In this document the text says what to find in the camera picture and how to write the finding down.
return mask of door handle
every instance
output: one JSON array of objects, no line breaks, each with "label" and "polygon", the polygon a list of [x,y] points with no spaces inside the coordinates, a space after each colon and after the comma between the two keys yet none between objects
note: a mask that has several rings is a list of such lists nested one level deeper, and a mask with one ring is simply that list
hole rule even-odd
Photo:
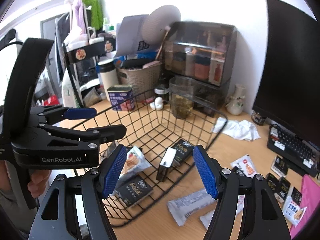
[{"label": "door handle", "polygon": [[49,66],[51,66],[51,60],[52,60],[52,59],[53,59],[52,57],[49,57],[49,58],[48,58],[48,65],[49,65]]}]

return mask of sticker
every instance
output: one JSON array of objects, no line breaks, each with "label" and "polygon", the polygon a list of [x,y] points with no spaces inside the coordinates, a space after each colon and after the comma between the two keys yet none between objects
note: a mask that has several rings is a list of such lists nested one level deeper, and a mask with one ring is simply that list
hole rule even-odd
[{"label": "sticker", "polygon": [[275,146],[278,147],[279,149],[283,150],[285,149],[285,145],[282,143],[279,143],[279,141],[275,141]]},{"label": "sticker", "polygon": [[313,166],[313,160],[307,161],[306,159],[303,160],[303,164],[306,165],[309,169]]},{"label": "sticker", "polygon": [[104,51],[105,51],[105,52],[111,52],[111,51],[113,51],[113,46],[112,46],[112,44],[110,43],[110,41],[107,41],[107,42],[106,42],[105,47],[104,47]]},{"label": "sticker", "polygon": [[86,54],[84,49],[78,49],[77,52],[76,52],[76,59],[82,60],[82,59],[85,58],[86,55],[87,54]]},{"label": "sticker", "polygon": [[278,138],[278,130],[276,128],[272,127],[270,134]]}]

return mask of pink clothing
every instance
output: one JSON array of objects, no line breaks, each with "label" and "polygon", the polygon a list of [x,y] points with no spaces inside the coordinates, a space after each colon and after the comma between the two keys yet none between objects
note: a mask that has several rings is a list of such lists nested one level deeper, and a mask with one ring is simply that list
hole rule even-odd
[{"label": "pink clothing", "polygon": [[72,4],[72,28],[78,26],[81,28],[81,34],[86,34],[87,30],[84,23],[84,5],[82,0],[73,0]]}]

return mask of black container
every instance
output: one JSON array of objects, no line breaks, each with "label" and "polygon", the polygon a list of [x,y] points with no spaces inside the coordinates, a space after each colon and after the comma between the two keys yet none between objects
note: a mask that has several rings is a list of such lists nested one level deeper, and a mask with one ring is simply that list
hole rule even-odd
[{"label": "black container", "polygon": [[255,124],[262,126],[264,125],[264,122],[266,121],[267,118],[253,111],[251,115],[251,119]]},{"label": "black container", "polygon": [[165,77],[159,79],[159,84],[155,88],[156,98],[161,97],[163,104],[166,105],[169,102],[169,83]]},{"label": "black container", "polygon": [[184,52],[174,52],[172,57],[172,71],[184,75],[186,68],[186,54]]}]

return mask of door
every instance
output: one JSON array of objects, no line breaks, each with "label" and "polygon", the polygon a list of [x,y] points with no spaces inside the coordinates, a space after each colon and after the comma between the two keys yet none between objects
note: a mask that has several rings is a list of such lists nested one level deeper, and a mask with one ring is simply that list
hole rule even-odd
[{"label": "door", "polygon": [[[41,27],[41,37],[44,39],[55,40],[56,38],[56,19],[59,19],[61,15],[57,15],[55,17],[49,18],[40,22]],[[58,97],[61,98],[61,87],[58,83],[58,76],[57,76],[57,66],[56,66],[56,59],[55,59],[55,44],[52,46],[50,51],[47,63],[46,63],[48,77],[50,79],[50,83],[52,86],[53,93]]]}]

